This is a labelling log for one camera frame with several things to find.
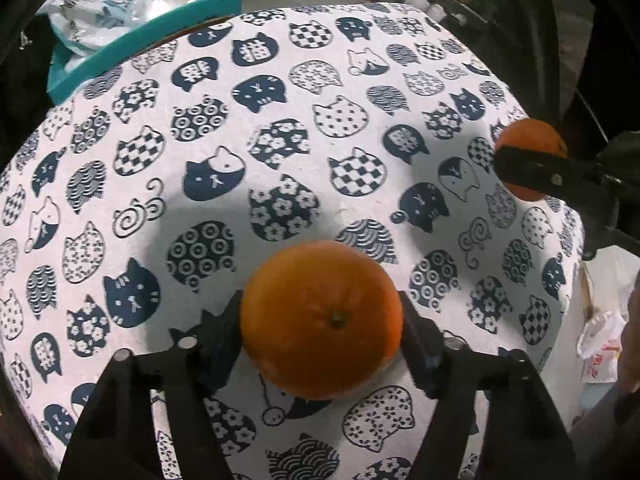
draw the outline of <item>orange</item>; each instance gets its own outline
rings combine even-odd
[[[522,119],[507,126],[495,143],[495,150],[501,146],[513,146],[532,152],[551,153],[567,158],[569,151],[560,134],[550,125],[537,119]],[[543,193],[504,183],[511,193],[526,202],[536,202],[545,197]]]
[[[265,378],[304,399],[329,399],[393,357],[402,305],[376,261],[320,240],[284,249],[256,270],[242,295],[240,329]]]

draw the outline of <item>silver bolt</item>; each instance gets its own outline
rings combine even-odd
[[[113,354],[113,358],[116,359],[116,361],[124,361],[130,355],[131,350],[129,350],[128,348],[121,348],[119,350],[116,350],[115,354]]]
[[[198,340],[192,336],[188,335],[187,337],[183,337],[178,341],[178,348],[182,348],[183,350],[188,350],[189,348],[193,348],[198,344]]]

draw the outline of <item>tablecloth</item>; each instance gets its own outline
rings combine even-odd
[[[565,204],[521,202],[495,176],[494,142],[524,116],[403,4],[244,14],[85,84],[0,176],[4,371],[46,453],[60,464],[115,350],[197,335],[265,259],[316,238],[379,262],[446,337],[522,348],[542,368],[583,233]],[[150,400],[175,480],[162,393]],[[358,392],[312,402],[243,353],[204,402],[252,480],[402,479],[434,408],[400,356]],[[486,407],[479,394],[467,468]]]

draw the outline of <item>table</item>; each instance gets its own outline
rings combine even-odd
[[[521,202],[495,176],[494,142],[522,117],[404,4],[252,12],[89,81],[0,175],[4,371],[46,453],[60,464],[115,350],[197,335],[261,262],[316,238],[378,261],[447,337],[523,348],[542,368],[584,234],[565,204]],[[178,479],[162,393],[151,401]],[[244,354],[205,404],[232,471],[253,480],[404,478],[434,407],[400,357],[309,402]],[[486,408],[479,394],[468,468]]]

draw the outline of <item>teal box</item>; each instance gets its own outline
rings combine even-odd
[[[99,76],[154,43],[198,23],[237,16],[241,8],[242,0],[197,0],[170,10],[112,41],[71,72],[65,72],[65,65],[72,53],[58,42],[51,57],[47,94],[59,105],[84,81]]]

